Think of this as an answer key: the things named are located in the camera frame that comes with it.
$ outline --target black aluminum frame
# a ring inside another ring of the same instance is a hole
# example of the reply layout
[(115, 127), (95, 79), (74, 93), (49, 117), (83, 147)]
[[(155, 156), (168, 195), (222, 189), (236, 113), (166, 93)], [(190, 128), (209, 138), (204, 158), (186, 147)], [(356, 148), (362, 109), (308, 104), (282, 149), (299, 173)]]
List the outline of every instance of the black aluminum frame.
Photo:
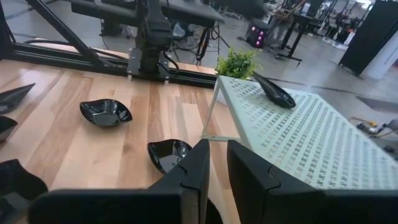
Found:
[[(69, 27), (64, 24), (41, 0), (26, 0), (51, 26), (53, 26), (78, 53), (65, 50), (50, 49), (29, 44), (14, 42), (7, 25), (4, 10), (0, 2), (0, 60), (16, 60), (54, 67), (72, 68), (89, 72), (106, 73), (145, 80), (159, 81), (158, 77), (127, 73), (128, 60), (114, 59), (99, 56), (91, 47), (88, 47)], [(170, 83), (214, 88), (216, 76), (170, 69), (168, 76)]]

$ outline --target white perforated panel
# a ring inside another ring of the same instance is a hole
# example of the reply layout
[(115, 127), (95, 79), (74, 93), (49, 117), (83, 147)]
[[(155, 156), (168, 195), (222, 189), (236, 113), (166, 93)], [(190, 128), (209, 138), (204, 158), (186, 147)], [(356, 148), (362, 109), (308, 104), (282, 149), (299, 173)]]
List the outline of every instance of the white perforated panel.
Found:
[(398, 189), (398, 165), (317, 94), (286, 89), (297, 106), (270, 102), (256, 82), (220, 77), (243, 143), (318, 189)]

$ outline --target small green plant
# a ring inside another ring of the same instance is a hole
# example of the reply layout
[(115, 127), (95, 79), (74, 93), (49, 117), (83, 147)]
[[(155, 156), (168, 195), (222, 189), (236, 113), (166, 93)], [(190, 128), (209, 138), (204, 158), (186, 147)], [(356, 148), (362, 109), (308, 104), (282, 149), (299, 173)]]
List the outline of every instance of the small green plant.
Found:
[(252, 61), (256, 52), (235, 52), (233, 48), (229, 49), (228, 58), (220, 56), (216, 71), (219, 75), (225, 75), (233, 78), (246, 79), (253, 75), (254, 69), (259, 65)]

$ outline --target black ceramic dish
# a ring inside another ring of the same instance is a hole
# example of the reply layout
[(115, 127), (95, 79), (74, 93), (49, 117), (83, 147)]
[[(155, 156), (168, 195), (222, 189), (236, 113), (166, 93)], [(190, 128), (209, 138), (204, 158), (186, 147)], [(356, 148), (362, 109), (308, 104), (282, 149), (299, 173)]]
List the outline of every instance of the black ceramic dish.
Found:
[(0, 143), (6, 141), (12, 130), (18, 125), (17, 121), (5, 116), (0, 116)]
[(39, 195), (48, 192), (40, 178), (17, 159), (0, 162), (0, 223), (14, 223)]
[(111, 99), (82, 102), (80, 111), (89, 122), (104, 128), (132, 121), (129, 109)]
[(191, 150), (190, 145), (177, 139), (148, 143), (149, 157), (163, 174), (172, 170)]
[(283, 108), (290, 109), (296, 106), (294, 99), (281, 87), (259, 74), (255, 73), (253, 77), (260, 83), (260, 86), (266, 93), (268, 100), (271, 100), (271, 102)]
[(0, 93), (0, 114), (16, 109), (34, 85), (35, 83)]

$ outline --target gray floor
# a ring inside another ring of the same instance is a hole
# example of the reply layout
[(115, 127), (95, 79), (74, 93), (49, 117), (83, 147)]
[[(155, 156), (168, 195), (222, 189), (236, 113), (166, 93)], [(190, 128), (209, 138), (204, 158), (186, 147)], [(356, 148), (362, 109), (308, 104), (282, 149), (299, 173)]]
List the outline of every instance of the gray floor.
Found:
[[(7, 22), (19, 42), (35, 37), (65, 40), (37, 12), (31, 10), (24, 0), (1, 0), (1, 2)], [(65, 1), (46, 0), (46, 2), (51, 2), (48, 7), (87, 45), (106, 48), (98, 35), (101, 29), (99, 19), (72, 13), (70, 3)], [(244, 35), (246, 26), (244, 21), (226, 18), (226, 23), (221, 25), (221, 36), (235, 49), (253, 50), (247, 43), (237, 39), (238, 36)], [(126, 52), (128, 48), (134, 46), (134, 39), (127, 40), (124, 37), (105, 37), (104, 41), (111, 50)], [(216, 66), (217, 44), (217, 41), (211, 41), (212, 47), (201, 62), (203, 66)], [(226, 56), (227, 53), (227, 46), (221, 42), (220, 54)], [(396, 114), (374, 111), (355, 98), (356, 95), (364, 95), (398, 102), (398, 69), (390, 69), (380, 81), (358, 78), (338, 66), (344, 53), (342, 50), (323, 43), (319, 37), (303, 36), (294, 54), (295, 57), (303, 59), (300, 66), (297, 66), (294, 60), (276, 60), (273, 55), (264, 50), (256, 55), (256, 61), (262, 67), (257, 72), (278, 80), (275, 82), (282, 87), (318, 93), (347, 118), (357, 116), (375, 120), (379, 124), (398, 118)], [(178, 50), (177, 55), (181, 62), (195, 62), (194, 55), (190, 52)]]

